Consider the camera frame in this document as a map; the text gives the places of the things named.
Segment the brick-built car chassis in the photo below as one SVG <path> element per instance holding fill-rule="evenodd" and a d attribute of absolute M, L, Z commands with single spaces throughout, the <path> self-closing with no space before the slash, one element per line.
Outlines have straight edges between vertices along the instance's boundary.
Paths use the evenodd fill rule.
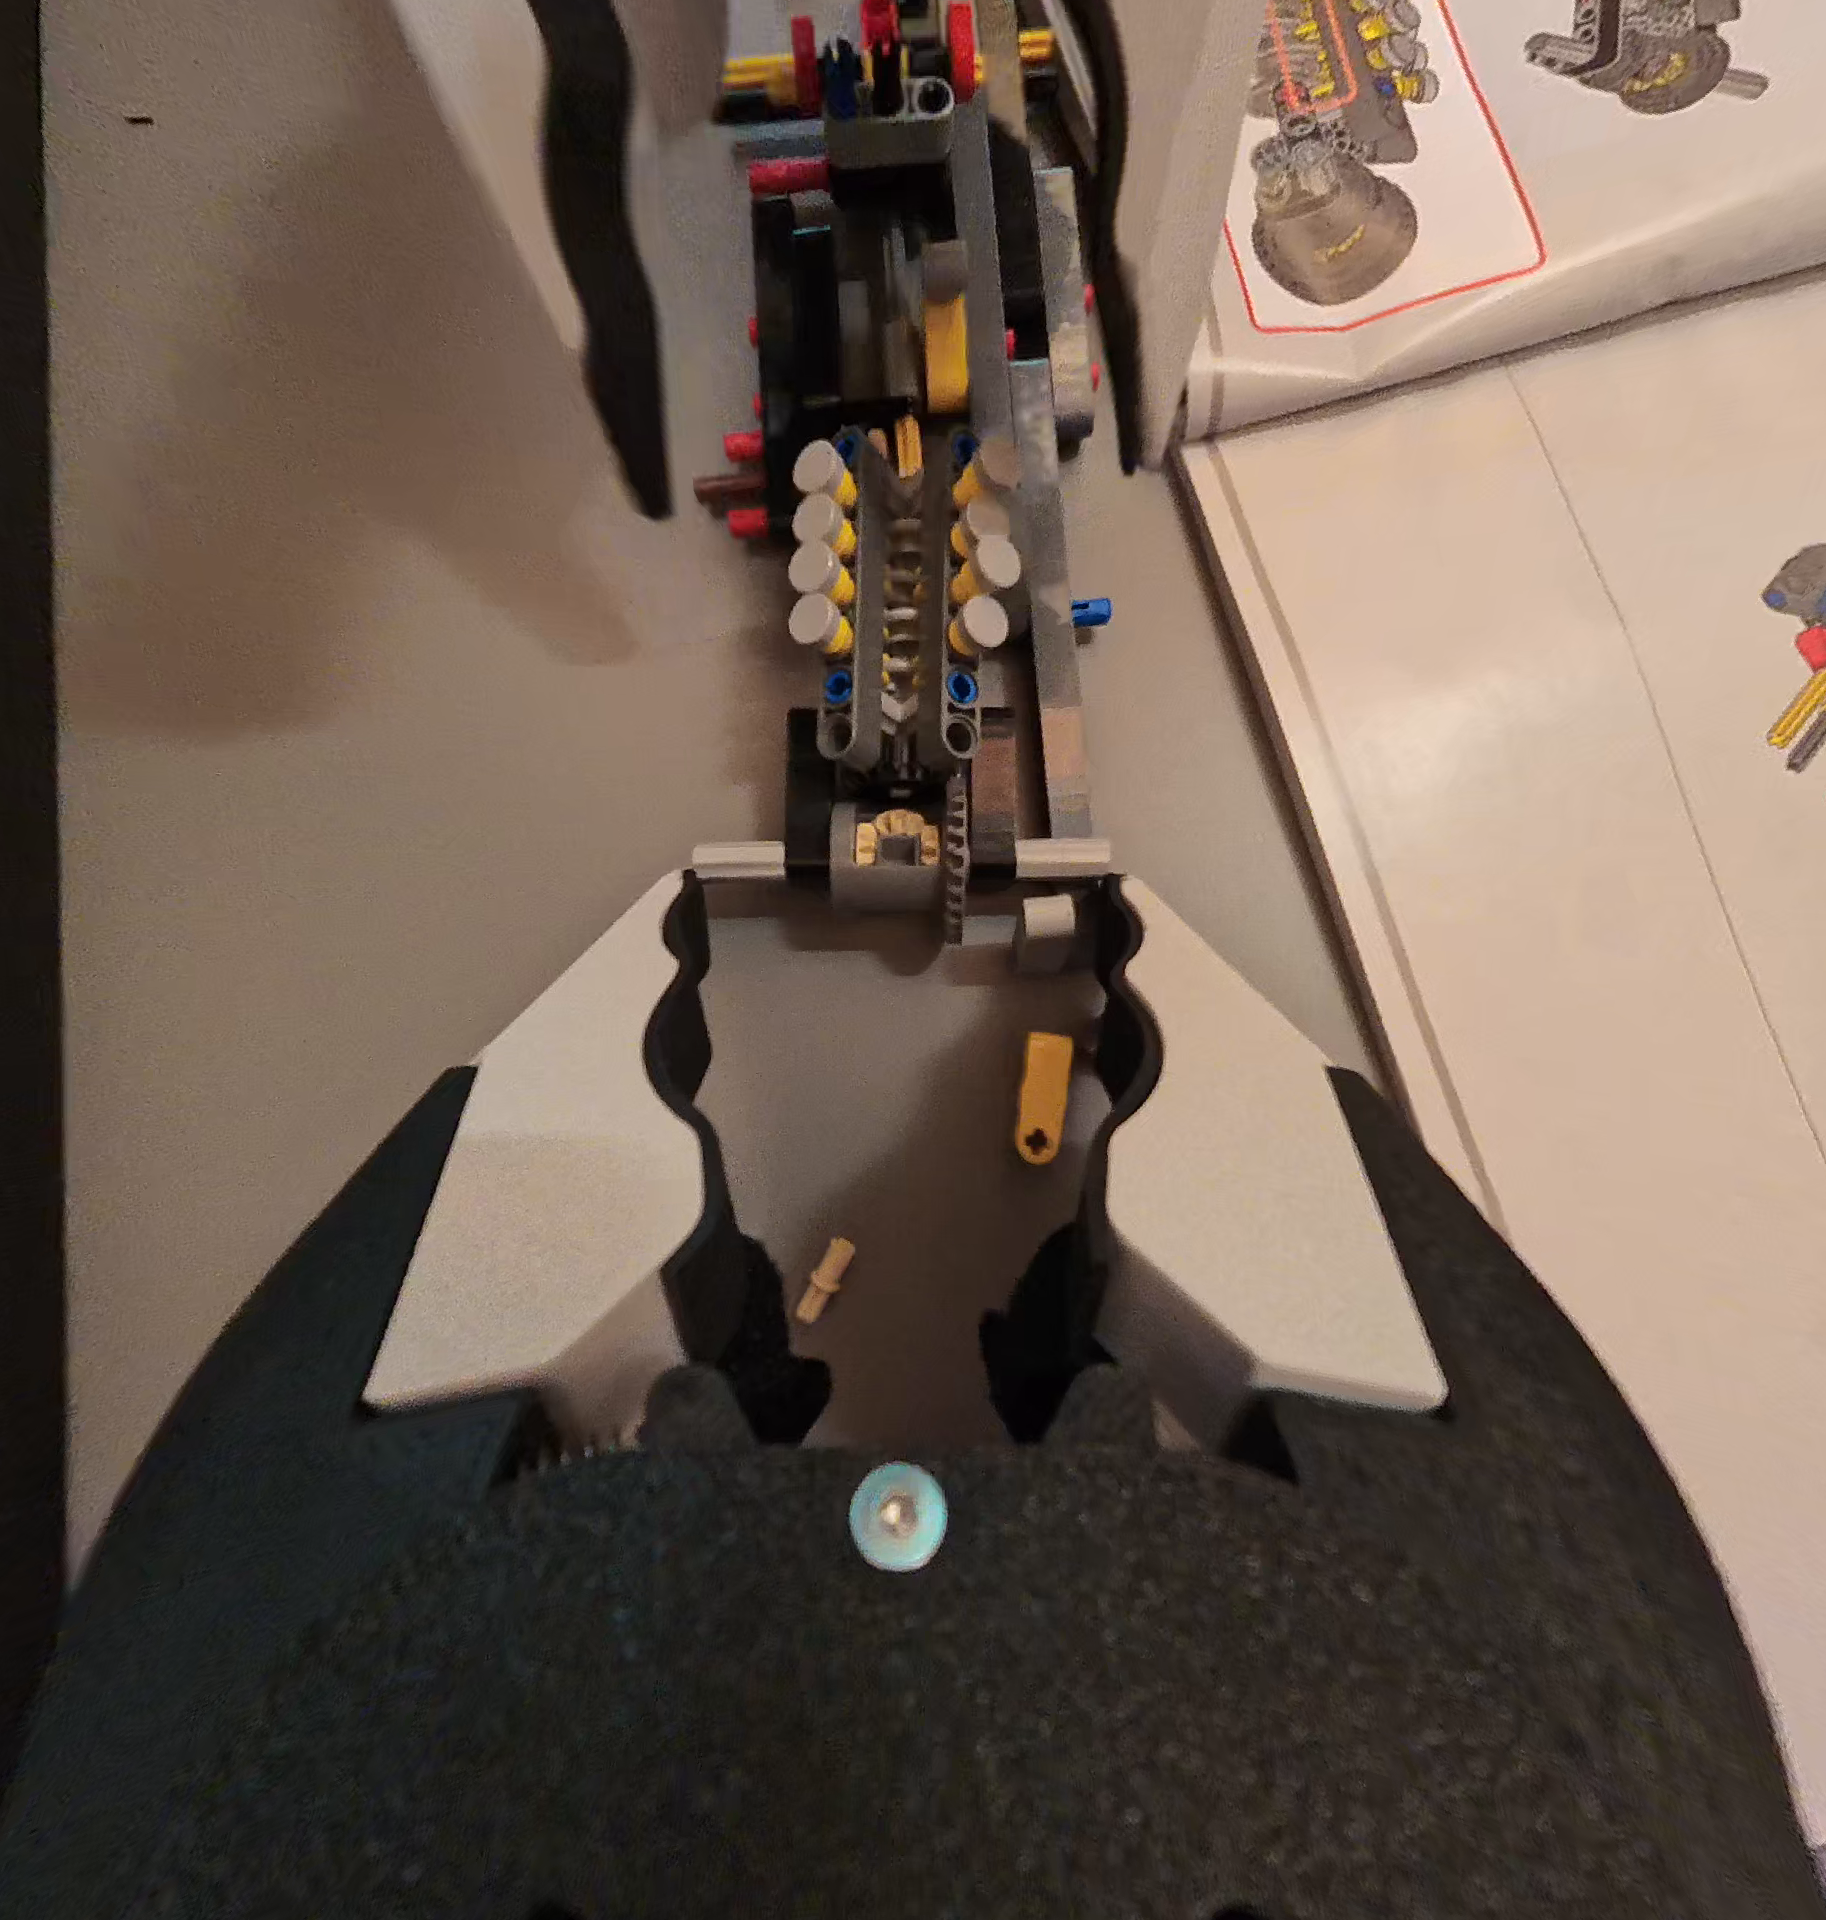
<path fill-rule="evenodd" d="M 793 556 L 801 445 L 890 434 L 897 413 L 937 445 L 1017 434 L 1023 589 L 1011 649 L 979 662 L 979 749 L 949 780 L 850 780 L 801 749 L 809 662 L 793 649 L 784 839 L 710 844 L 696 874 L 934 919 L 949 949 L 973 915 L 1017 915 L 1017 970 L 1066 970 L 1108 879 L 1084 725 L 1084 638 L 1108 599 L 1073 587 L 1066 503 L 1104 382 L 1099 283 L 1084 180 L 1036 154 L 1066 38 L 1023 6 L 856 6 L 842 34 L 793 13 L 775 53 L 727 53 L 715 84 L 747 180 L 757 428 L 723 445 L 727 470 L 696 503 Z"/>

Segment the yellow toy liftarm piece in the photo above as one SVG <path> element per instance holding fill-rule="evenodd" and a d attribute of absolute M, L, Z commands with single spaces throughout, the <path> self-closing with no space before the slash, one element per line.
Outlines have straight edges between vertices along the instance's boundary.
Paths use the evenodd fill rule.
<path fill-rule="evenodd" d="M 1029 1026 L 1023 1034 L 1023 1080 L 1017 1080 L 1017 1160 L 1023 1162 L 1057 1162 L 1066 1127 L 1073 1127 L 1073 1070 L 1075 1041 Z"/>

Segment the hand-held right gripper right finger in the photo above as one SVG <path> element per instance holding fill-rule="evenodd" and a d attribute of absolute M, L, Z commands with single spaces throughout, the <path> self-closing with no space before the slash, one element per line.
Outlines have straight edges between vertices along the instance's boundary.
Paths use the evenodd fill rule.
<path fill-rule="evenodd" d="M 1075 1210 L 979 1318 L 993 1416 L 1040 1440 L 1133 1365 L 1183 1440 L 1258 1394 L 1440 1416 L 1450 1382 L 1364 1172 L 1341 1075 L 1142 879 L 1099 886 L 1104 1119 Z"/>

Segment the building instruction booklet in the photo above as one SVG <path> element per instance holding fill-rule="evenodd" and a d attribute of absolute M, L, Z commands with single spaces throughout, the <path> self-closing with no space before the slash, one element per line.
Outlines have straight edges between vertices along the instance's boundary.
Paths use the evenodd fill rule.
<path fill-rule="evenodd" d="M 1826 6 L 1258 6 L 1229 124 L 1176 470 L 1364 1000 L 1826 1843 Z"/>

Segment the brick-built engine block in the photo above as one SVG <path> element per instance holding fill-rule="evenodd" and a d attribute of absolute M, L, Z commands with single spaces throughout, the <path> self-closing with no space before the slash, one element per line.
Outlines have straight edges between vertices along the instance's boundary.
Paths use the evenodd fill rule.
<path fill-rule="evenodd" d="M 1017 434 L 897 413 L 793 460 L 793 649 L 809 662 L 801 749 L 850 780 L 949 780 L 979 749 L 979 662 L 1017 630 Z"/>

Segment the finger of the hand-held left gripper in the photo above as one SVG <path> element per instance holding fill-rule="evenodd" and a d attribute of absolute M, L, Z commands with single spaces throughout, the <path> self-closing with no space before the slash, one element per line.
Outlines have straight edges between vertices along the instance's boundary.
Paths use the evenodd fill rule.
<path fill-rule="evenodd" d="M 1212 297 L 1258 0 L 1073 0 L 1091 77 L 1091 283 L 1116 470 L 1158 470 Z"/>
<path fill-rule="evenodd" d="M 658 297 L 642 163 L 674 135 L 658 0 L 398 0 L 429 99 L 505 224 L 642 520 L 668 497 Z"/>

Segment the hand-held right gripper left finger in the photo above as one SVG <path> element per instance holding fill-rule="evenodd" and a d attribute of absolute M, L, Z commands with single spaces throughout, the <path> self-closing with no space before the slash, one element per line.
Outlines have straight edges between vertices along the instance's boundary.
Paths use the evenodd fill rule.
<path fill-rule="evenodd" d="M 710 1075 L 710 893 L 652 879 L 474 1063 L 371 1411 L 527 1388 L 616 1440 L 668 1365 L 715 1365 L 757 1440 L 801 1440 L 831 1365 L 735 1227 Z"/>

